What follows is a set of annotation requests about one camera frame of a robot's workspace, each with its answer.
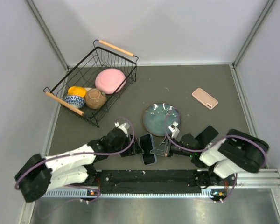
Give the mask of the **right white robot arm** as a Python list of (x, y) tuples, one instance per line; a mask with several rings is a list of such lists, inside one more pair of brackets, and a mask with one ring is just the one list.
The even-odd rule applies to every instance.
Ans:
[(164, 141), (150, 152), (164, 157), (177, 154), (191, 158), (196, 167), (208, 168), (209, 181), (215, 185), (234, 173), (258, 173), (266, 166), (269, 145), (236, 129), (230, 129), (216, 142), (213, 140), (218, 136), (218, 131), (212, 126), (196, 137), (185, 134), (180, 140), (177, 140), (178, 128), (171, 128), (170, 131), (171, 134), (167, 134)]

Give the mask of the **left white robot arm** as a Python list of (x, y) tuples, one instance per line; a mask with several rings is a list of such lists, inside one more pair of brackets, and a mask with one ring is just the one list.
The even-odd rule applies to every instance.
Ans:
[(48, 191), (59, 187), (96, 181), (93, 164), (111, 155), (122, 157), (142, 152), (134, 134), (114, 128), (106, 136), (91, 140), (81, 147), (55, 156), (31, 156), (15, 175), (15, 189), (27, 203), (37, 201)]

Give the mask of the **pink phone case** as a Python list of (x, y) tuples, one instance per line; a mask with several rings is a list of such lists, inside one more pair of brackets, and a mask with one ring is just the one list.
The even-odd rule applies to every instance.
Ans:
[(193, 91), (192, 96), (209, 110), (214, 109), (218, 105), (218, 101), (201, 88)]

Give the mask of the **blue phone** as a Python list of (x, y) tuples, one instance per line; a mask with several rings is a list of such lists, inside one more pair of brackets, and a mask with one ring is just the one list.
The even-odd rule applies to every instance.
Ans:
[(155, 154), (150, 151), (154, 149), (153, 137), (151, 134), (145, 134), (139, 138), (140, 148), (143, 150), (142, 159), (145, 165), (152, 165), (157, 162)]

